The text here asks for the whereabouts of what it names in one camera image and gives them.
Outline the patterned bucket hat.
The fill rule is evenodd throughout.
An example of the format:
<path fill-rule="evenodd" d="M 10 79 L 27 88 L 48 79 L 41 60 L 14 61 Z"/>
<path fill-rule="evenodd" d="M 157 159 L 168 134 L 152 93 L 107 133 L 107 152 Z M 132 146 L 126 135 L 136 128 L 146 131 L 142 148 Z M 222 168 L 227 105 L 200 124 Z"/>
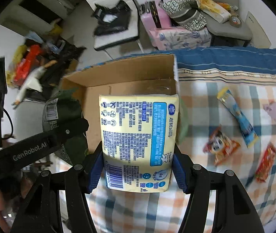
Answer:
<path fill-rule="evenodd" d="M 199 0 L 160 0 L 159 6 L 186 30 L 201 30 L 207 25 L 205 16 L 199 11 Z"/>

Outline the plaid blanket blue border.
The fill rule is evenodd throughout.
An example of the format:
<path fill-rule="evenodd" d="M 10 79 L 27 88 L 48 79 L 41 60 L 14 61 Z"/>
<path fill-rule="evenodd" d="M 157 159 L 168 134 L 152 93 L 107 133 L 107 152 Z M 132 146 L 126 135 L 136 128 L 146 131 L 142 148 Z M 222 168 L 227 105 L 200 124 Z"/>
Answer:
<path fill-rule="evenodd" d="M 276 148 L 276 121 L 263 109 L 276 102 L 276 49 L 254 47 L 210 47 L 179 49 L 152 54 L 175 56 L 178 72 L 177 94 L 182 100 L 184 125 L 179 148 L 193 162 L 206 169 L 231 169 L 247 190 L 266 231 L 276 229 L 276 159 L 264 183 L 255 172 L 268 143 Z M 217 99 L 228 87 L 240 110 L 253 126 L 258 139 L 247 148 L 239 124 Z M 241 146 L 226 161 L 215 166 L 214 156 L 203 152 L 212 132 L 219 126 Z"/>

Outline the green patterned packet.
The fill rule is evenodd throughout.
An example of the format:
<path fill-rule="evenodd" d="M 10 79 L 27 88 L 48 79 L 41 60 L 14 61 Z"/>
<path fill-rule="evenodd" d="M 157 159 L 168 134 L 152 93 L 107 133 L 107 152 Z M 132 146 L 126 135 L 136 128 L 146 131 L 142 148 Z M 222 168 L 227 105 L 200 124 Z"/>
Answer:
<path fill-rule="evenodd" d="M 67 124 L 73 119 L 84 117 L 78 99 L 75 99 L 72 90 L 60 90 L 51 97 L 44 106 L 42 126 L 43 131 Z M 68 139 L 55 155 L 71 166 L 82 163 L 88 154 L 86 133 L 83 132 Z"/>

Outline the white chair black frame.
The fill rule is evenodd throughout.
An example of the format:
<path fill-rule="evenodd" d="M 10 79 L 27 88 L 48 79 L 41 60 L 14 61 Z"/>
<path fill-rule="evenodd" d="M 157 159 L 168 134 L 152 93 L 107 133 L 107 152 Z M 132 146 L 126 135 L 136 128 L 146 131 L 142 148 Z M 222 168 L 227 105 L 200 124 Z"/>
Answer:
<path fill-rule="evenodd" d="M 139 40 L 139 14 L 134 0 L 86 0 L 97 19 L 94 49 L 104 52 L 111 47 Z"/>

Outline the red bag on floor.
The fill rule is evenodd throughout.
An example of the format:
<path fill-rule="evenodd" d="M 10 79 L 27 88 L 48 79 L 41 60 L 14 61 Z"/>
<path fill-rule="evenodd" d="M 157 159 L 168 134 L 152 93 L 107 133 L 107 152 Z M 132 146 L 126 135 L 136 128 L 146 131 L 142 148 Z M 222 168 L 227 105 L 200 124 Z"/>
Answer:
<path fill-rule="evenodd" d="M 37 56 L 40 55 L 41 53 L 42 53 L 42 49 L 38 44 L 34 44 L 29 48 L 29 51 L 26 57 L 21 59 L 21 61 L 17 64 L 17 67 L 15 69 L 13 83 L 16 86 L 22 86 L 22 84 L 28 77 Z"/>

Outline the pink suitcase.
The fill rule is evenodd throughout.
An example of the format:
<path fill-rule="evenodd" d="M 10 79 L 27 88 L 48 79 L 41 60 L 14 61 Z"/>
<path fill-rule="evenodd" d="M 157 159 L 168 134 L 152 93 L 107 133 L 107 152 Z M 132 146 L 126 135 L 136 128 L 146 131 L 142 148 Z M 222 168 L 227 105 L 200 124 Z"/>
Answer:
<path fill-rule="evenodd" d="M 172 26 L 170 17 L 159 6 L 160 1 L 147 1 L 139 6 L 141 21 L 153 46 L 155 44 L 153 43 L 153 37 L 150 31 L 157 28 L 170 28 Z"/>

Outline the cardboard box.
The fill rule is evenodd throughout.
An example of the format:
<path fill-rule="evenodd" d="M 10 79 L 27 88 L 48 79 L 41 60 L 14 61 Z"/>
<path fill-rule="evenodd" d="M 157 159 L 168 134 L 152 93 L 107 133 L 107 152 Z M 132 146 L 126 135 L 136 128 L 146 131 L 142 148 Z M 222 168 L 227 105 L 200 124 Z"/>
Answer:
<path fill-rule="evenodd" d="M 73 89 L 90 127 L 88 149 L 94 152 L 101 140 L 100 95 L 177 94 L 177 64 L 172 54 L 152 54 L 113 60 L 64 76 L 62 90 Z"/>

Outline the blue yellow stick packet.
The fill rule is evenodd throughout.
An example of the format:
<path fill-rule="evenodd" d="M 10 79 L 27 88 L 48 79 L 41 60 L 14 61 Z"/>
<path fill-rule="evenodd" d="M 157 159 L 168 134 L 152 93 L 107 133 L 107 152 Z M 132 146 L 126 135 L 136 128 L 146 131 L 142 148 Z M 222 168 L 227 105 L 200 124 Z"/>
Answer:
<path fill-rule="evenodd" d="M 217 99 L 225 106 L 225 108 L 234 116 L 239 124 L 239 129 L 245 141 L 247 148 L 250 148 L 255 144 L 258 139 L 253 126 L 247 119 L 247 117 L 240 110 L 238 103 L 233 97 L 228 87 L 222 88 L 218 94 Z"/>

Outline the orange snack bag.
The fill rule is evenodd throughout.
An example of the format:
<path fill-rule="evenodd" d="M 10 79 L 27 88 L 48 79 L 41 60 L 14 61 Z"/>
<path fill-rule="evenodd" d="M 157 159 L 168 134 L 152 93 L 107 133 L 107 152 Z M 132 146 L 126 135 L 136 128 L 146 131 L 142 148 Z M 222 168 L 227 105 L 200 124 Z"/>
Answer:
<path fill-rule="evenodd" d="M 203 152 L 212 154 L 215 158 L 214 165 L 217 166 L 226 161 L 240 146 L 237 141 L 231 140 L 225 135 L 222 126 L 219 125 L 203 147 Z"/>

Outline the beige board on floor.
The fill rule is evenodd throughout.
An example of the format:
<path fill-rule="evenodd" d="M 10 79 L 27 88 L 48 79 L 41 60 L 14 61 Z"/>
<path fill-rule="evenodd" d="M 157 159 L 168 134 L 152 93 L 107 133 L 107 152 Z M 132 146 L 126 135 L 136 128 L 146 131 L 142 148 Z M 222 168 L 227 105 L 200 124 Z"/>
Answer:
<path fill-rule="evenodd" d="M 253 35 L 250 45 L 256 48 L 270 48 L 271 42 L 268 36 L 250 11 L 247 12 L 245 23 Z"/>

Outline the black plastic bag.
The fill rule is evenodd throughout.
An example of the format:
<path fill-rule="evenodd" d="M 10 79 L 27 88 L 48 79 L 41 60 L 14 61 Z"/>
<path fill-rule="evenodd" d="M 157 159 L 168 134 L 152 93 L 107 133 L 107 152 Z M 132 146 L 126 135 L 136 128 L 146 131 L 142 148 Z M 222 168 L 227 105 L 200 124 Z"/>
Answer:
<path fill-rule="evenodd" d="M 131 19 L 131 9 L 123 0 L 119 0 L 117 5 L 111 9 L 96 4 L 96 9 L 91 16 L 97 19 L 94 35 L 110 35 L 128 29 Z"/>

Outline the yellow white snack bag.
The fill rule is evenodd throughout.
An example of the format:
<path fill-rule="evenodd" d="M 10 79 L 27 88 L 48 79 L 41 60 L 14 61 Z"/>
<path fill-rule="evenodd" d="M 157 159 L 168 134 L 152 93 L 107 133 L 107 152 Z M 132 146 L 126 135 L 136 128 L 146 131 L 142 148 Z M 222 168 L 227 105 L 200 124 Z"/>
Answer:
<path fill-rule="evenodd" d="M 197 0 L 199 8 L 216 20 L 218 23 L 225 23 L 230 18 L 230 13 L 213 0 Z"/>

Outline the white goose plush toy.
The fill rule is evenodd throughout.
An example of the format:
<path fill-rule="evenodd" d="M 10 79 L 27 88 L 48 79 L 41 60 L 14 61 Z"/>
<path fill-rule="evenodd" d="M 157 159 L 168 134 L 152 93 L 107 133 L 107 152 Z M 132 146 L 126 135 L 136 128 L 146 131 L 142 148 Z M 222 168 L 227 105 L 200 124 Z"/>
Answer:
<path fill-rule="evenodd" d="M 44 73 L 47 71 L 49 67 L 53 66 L 56 63 L 57 63 L 56 60 L 52 60 L 43 66 L 35 68 L 28 75 L 28 77 L 25 79 L 24 83 L 22 84 L 21 88 L 19 89 L 19 93 L 17 94 L 15 101 L 11 104 L 14 110 L 25 99 L 27 90 L 35 90 L 40 93 L 43 92 L 43 88 L 39 82 L 39 79 L 42 77 L 42 75 L 44 75 Z"/>

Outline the grey chair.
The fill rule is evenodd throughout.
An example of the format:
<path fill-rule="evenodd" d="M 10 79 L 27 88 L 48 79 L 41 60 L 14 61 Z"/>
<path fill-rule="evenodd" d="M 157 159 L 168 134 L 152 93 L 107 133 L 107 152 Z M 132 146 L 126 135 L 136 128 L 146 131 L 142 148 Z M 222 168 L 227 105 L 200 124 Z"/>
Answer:
<path fill-rule="evenodd" d="M 249 45 L 253 34 L 239 16 L 239 0 L 211 0 L 212 8 L 203 9 L 211 46 Z"/>

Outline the tape roll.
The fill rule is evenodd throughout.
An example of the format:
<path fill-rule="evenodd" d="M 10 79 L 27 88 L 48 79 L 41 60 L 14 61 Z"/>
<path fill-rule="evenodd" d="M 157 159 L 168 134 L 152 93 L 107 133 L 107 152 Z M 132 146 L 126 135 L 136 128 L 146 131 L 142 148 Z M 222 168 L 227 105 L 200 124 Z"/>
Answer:
<path fill-rule="evenodd" d="M 231 15 L 228 21 L 229 21 L 230 25 L 235 28 L 241 27 L 242 22 L 237 15 Z"/>

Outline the red snack packet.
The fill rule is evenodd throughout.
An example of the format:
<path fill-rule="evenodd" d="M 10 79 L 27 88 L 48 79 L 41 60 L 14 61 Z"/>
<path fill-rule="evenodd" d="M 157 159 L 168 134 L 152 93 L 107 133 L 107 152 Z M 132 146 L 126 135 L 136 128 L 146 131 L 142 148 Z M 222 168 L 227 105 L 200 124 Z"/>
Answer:
<path fill-rule="evenodd" d="M 255 172 L 255 179 L 258 183 L 266 182 L 275 159 L 276 159 L 276 148 L 272 143 L 268 143 L 267 148 L 264 152 L 263 158 L 261 159 L 261 162 L 259 164 L 259 167 Z"/>

